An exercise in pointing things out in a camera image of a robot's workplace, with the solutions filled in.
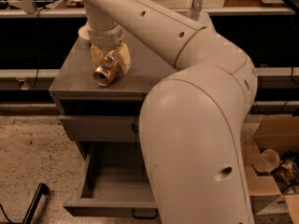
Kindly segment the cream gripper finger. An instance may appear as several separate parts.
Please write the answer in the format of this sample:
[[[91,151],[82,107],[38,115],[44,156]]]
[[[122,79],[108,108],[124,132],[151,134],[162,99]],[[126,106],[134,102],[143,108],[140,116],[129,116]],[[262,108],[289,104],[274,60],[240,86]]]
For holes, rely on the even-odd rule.
[[[116,50],[116,57],[124,74],[127,74],[131,67],[131,56],[128,46],[122,43]]]
[[[95,45],[91,45],[91,55],[94,64],[96,66],[100,66],[104,64],[105,57],[108,55],[108,51],[99,49]]]

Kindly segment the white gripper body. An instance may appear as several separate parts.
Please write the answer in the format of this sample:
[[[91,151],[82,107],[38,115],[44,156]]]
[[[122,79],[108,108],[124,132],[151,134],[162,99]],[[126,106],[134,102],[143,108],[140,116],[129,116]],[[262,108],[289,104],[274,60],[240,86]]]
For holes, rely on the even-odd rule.
[[[119,25],[105,31],[95,30],[88,26],[87,31],[91,43],[101,50],[117,48],[124,38],[124,31]]]

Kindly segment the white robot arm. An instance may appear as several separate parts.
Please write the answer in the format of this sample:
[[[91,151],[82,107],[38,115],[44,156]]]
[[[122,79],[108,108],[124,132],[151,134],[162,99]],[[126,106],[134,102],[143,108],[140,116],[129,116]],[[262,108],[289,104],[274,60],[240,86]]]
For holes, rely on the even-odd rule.
[[[144,163],[163,224],[254,224],[240,131],[257,91],[249,56],[150,0],[83,0],[134,35],[175,74],[139,117]]]

